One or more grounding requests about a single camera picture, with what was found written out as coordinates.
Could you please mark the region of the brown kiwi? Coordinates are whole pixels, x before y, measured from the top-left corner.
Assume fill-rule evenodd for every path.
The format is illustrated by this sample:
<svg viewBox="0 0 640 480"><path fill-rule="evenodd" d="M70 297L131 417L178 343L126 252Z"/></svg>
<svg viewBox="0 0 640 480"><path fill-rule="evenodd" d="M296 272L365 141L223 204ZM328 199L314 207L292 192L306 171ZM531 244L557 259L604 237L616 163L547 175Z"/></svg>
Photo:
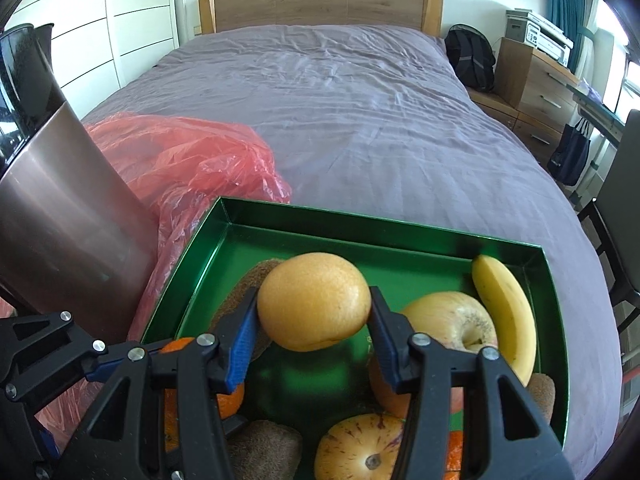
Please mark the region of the brown kiwi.
<svg viewBox="0 0 640 480"><path fill-rule="evenodd" d="M256 420L227 438L235 479L293 479L303 438L294 429Z"/></svg>
<svg viewBox="0 0 640 480"><path fill-rule="evenodd" d="M283 259L271 258L262 260L256 263L250 270L248 270L242 278L233 286L228 296L224 298L224 301L220 304L216 310L212 320L209 324L209 331L213 333L220 321L227 315L234 312L239 307L241 300L244 298L247 289L251 287L259 288L262 286L262 282L265 281L267 275L279 264L283 262ZM256 342L252 354L252 360L255 361L268 349L272 340L260 328L256 336Z"/></svg>

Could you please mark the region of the yellow round citrus fruit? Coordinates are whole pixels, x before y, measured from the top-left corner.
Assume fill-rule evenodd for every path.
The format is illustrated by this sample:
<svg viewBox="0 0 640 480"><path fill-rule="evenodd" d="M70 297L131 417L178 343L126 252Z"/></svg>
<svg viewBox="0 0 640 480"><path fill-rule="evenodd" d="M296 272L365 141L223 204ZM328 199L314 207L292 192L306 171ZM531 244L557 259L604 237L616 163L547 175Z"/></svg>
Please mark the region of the yellow round citrus fruit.
<svg viewBox="0 0 640 480"><path fill-rule="evenodd" d="M308 252L278 264L257 294L265 333L295 352L321 350L355 335L370 310L370 288L362 273L327 252Z"/></svg>

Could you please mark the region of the mandarin with stem right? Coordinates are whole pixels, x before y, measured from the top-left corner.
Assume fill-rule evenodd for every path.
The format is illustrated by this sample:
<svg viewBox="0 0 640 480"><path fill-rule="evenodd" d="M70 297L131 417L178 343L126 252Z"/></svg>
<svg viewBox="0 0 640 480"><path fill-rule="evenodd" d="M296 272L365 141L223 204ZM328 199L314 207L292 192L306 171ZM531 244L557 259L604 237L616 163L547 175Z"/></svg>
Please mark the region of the mandarin with stem right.
<svg viewBox="0 0 640 480"><path fill-rule="evenodd" d="M448 454L442 480L459 480L462 465L463 431L454 430L449 434Z"/></svg>

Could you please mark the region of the mandarin top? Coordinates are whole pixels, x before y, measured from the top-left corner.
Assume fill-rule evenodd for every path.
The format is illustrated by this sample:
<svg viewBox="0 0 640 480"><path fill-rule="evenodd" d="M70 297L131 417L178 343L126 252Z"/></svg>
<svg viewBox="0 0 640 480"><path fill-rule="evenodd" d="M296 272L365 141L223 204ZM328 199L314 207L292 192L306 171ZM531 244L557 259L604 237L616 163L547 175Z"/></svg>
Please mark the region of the mandarin top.
<svg viewBox="0 0 640 480"><path fill-rule="evenodd" d="M378 404L393 416L406 419L409 411L411 396L409 393L394 393L381 372L376 356L371 356L368 363L370 385Z"/></svg>

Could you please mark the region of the yellow banana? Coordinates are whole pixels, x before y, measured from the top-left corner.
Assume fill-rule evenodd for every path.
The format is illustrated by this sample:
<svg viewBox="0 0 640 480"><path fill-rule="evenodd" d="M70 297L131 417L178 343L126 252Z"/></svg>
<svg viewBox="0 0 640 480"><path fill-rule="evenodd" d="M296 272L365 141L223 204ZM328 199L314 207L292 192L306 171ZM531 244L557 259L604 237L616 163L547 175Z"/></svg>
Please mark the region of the yellow banana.
<svg viewBox="0 0 640 480"><path fill-rule="evenodd" d="M522 286L501 261L485 255L473 260L472 280L494 322L501 355L527 386L536 361L537 331Z"/></svg>

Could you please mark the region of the yellow spotted apple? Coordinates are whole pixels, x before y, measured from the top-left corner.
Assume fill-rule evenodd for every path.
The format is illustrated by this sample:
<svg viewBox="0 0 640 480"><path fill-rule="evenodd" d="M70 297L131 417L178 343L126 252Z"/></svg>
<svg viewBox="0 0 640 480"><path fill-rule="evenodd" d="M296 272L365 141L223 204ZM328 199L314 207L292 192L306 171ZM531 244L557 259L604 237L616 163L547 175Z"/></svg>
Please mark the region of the yellow spotted apple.
<svg viewBox="0 0 640 480"><path fill-rule="evenodd" d="M403 432L402 420L386 414L363 414L338 422L319 442L314 478L392 478Z"/></svg>

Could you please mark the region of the green tray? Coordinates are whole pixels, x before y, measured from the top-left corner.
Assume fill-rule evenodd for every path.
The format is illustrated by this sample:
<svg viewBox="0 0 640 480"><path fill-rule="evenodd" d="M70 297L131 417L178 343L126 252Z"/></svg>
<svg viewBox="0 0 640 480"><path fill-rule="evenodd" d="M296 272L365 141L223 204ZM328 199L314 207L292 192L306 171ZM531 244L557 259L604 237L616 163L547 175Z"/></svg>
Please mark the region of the green tray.
<svg viewBox="0 0 640 480"><path fill-rule="evenodd" d="M473 259L488 255L500 260L532 307L535 367L554 381L551 427L559 439L565 438L570 372L564 325L546 255L535 245L361 214L221 197L206 212L172 271L142 340L205 332L233 286L255 264L307 252L347 259L396 311L430 292L472 294ZM298 478L312 477L319 440L334 424L378 407L368 375L371 351L369 334L362 330L314 352L270 344L250 364L241 413L302 435Z"/></svg>

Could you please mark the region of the pink plastic sheet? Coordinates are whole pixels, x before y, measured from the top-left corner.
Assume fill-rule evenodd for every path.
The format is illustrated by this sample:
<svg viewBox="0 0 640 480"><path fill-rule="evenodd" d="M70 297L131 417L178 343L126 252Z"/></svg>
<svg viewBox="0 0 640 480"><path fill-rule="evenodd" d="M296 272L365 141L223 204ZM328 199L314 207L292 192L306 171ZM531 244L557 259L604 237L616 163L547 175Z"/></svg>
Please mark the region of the pink plastic sheet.
<svg viewBox="0 0 640 480"><path fill-rule="evenodd" d="M141 337L183 249L217 197L277 203L291 198L270 147L250 127L125 113L83 126L157 222L155 266L125 340Z"/></svg>

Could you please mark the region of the dark blue bag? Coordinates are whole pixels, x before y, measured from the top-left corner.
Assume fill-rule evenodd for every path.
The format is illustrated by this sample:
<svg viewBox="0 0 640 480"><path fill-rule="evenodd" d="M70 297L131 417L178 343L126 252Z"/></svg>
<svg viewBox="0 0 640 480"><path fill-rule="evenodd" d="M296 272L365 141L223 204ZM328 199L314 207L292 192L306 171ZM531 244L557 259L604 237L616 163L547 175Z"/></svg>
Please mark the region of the dark blue bag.
<svg viewBox="0 0 640 480"><path fill-rule="evenodd" d="M547 162L551 177L562 185L574 186L585 169L590 150L589 125L580 118L564 127L560 143Z"/></svg>

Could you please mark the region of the grey bed cover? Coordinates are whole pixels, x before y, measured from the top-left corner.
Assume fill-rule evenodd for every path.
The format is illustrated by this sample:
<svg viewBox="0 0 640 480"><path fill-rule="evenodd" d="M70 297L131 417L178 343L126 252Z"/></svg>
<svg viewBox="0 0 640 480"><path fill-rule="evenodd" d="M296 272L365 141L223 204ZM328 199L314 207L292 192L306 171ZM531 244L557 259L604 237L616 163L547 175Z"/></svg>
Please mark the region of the grey bed cover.
<svg viewBox="0 0 640 480"><path fill-rule="evenodd" d="M101 102L85 123L122 112L253 128L299 205L542 247L568 349L565 456L577 478L605 456L622 368L600 259L552 177L473 103L442 40L392 26L202 35Z"/></svg>

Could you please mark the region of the wooden drawer chest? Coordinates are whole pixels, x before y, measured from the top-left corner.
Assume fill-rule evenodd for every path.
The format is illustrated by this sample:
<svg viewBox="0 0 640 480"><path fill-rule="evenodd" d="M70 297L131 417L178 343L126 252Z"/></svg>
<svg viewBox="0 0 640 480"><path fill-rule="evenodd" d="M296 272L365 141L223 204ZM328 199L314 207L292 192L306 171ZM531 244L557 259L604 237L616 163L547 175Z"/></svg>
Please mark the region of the wooden drawer chest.
<svg viewBox="0 0 640 480"><path fill-rule="evenodd" d="M558 147L576 112L578 79L551 56L508 38L500 41L491 92L469 89L486 115L512 131L541 166Z"/></svg>

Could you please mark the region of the white wardrobe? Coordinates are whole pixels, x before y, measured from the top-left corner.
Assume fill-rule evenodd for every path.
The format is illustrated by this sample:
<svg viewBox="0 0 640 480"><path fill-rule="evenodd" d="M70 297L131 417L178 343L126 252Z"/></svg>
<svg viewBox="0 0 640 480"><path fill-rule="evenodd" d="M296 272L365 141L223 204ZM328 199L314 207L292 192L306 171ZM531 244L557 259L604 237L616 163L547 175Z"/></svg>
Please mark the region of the white wardrobe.
<svg viewBox="0 0 640 480"><path fill-rule="evenodd" d="M179 45L175 0L21 0L9 28L51 24L52 70L80 118Z"/></svg>

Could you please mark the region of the black backpack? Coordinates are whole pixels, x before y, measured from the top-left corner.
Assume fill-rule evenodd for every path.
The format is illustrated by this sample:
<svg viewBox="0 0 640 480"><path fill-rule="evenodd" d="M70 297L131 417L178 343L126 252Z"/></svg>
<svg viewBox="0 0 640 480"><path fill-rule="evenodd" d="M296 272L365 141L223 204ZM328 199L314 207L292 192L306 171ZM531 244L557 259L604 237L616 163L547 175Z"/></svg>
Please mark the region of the black backpack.
<svg viewBox="0 0 640 480"><path fill-rule="evenodd" d="M494 90L496 58L479 30L465 24L452 25L445 46L449 63L465 87L485 93Z"/></svg>

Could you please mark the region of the white printer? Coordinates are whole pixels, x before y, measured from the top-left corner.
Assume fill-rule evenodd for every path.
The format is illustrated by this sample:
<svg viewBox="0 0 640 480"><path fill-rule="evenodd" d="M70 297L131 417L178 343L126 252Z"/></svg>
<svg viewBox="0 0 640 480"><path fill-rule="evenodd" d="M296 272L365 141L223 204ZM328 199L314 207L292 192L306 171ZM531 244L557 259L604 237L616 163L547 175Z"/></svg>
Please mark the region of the white printer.
<svg viewBox="0 0 640 480"><path fill-rule="evenodd" d="M570 62L574 42L562 29L532 10L506 10L504 36L541 50L564 67Z"/></svg>

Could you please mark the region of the wooden headboard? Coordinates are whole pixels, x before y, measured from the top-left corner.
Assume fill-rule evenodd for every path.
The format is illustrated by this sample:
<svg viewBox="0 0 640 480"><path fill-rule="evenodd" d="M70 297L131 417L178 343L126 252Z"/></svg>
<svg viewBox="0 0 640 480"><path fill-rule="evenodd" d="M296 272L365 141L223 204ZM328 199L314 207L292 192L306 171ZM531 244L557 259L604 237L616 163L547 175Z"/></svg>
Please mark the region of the wooden headboard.
<svg viewBox="0 0 640 480"><path fill-rule="evenodd" d="M264 25L392 25L438 37L444 0L198 0L201 33Z"/></svg>

